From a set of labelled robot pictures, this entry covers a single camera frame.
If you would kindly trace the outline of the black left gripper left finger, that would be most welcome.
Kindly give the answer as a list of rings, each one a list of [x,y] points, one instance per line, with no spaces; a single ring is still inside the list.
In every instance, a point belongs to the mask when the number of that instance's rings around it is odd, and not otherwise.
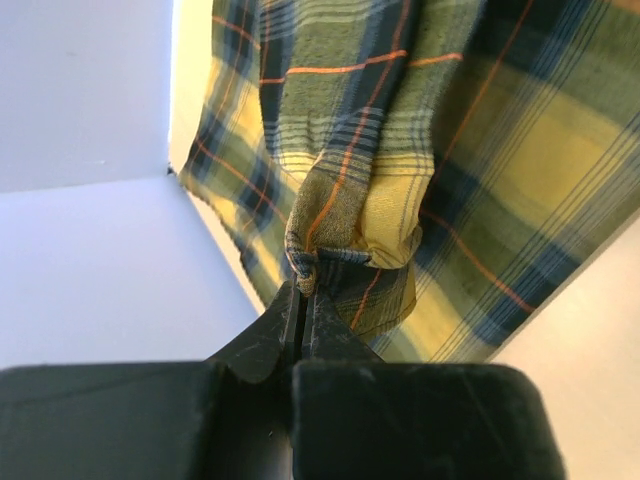
[[[300,310],[301,294],[287,280],[265,311],[208,361],[224,364],[241,381],[265,382],[282,364],[288,366],[298,357]]]

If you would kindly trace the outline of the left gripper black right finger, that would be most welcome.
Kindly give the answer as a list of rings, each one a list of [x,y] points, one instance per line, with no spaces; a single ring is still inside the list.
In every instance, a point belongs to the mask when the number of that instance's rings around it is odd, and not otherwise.
[[[328,295],[317,290],[298,299],[298,359],[381,362],[340,317]]]

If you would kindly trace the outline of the yellow plaid long sleeve shirt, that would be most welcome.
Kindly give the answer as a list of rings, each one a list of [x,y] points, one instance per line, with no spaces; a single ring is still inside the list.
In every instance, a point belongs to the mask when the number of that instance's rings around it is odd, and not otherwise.
[[[635,1],[216,1],[178,180],[263,304],[484,360],[639,207]]]

